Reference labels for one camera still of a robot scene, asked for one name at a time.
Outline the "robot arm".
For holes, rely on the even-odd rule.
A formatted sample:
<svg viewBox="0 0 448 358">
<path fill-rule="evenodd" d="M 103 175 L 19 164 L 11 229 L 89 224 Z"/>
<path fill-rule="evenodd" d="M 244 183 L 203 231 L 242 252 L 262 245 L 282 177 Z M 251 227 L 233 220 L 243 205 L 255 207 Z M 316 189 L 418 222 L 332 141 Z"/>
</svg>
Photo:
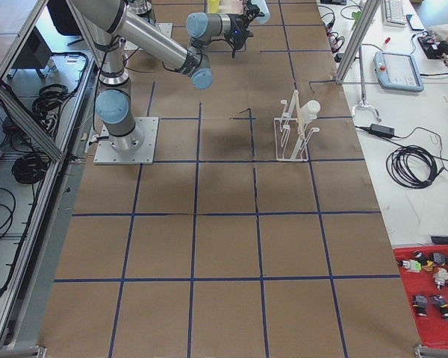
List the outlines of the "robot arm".
<svg viewBox="0 0 448 358">
<path fill-rule="evenodd" d="M 190 39 L 183 46 L 158 27 L 151 1 L 69 1 L 68 5 L 100 67 L 95 112 L 108 132 L 110 147 L 120 153 L 136 151 L 146 139 L 131 113 L 127 45 L 153 56 L 166 70 L 189 77 L 195 88 L 203 90 L 213 81 L 207 47 L 224 41 L 238 51 L 253 35 L 249 25 L 270 19 L 265 1 L 209 1 L 205 12 L 187 16 Z"/>
</svg>

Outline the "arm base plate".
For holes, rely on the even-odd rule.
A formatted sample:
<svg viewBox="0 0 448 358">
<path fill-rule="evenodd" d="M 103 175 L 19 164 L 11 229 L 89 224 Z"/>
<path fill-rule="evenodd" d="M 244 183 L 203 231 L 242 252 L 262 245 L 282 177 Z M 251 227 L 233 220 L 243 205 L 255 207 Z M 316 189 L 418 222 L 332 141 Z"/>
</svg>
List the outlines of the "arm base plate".
<svg viewBox="0 0 448 358">
<path fill-rule="evenodd" d="M 123 137 L 112 136 L 103 126 L 94 156 L 96 165 L 153 164 L 158 135 L 158 117 L 135 117 L 135 128 Z"/>
</svg>

